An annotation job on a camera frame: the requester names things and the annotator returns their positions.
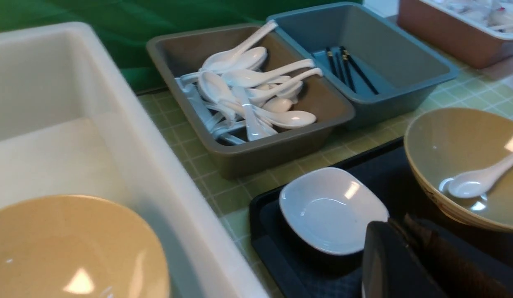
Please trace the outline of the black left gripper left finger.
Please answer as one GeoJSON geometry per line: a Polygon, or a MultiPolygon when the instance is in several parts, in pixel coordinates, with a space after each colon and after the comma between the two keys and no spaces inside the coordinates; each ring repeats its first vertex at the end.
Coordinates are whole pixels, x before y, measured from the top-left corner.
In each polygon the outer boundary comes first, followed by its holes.
{"type": "Polygon", "coordinates": [[[446,298],[406,239],[389,222],[370,222],[362,255],[363,298],[446,298]]]}

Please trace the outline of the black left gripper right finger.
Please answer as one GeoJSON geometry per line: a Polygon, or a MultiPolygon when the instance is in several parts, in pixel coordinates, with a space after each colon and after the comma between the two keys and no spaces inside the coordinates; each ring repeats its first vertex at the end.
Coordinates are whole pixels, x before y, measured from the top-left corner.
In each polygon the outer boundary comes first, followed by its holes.
{"type": "Polygon", "coordinates": [[[450,298],[513,298],[513,268],[453,232],[410,214],[405,227],[421,264],[450,298]]]}

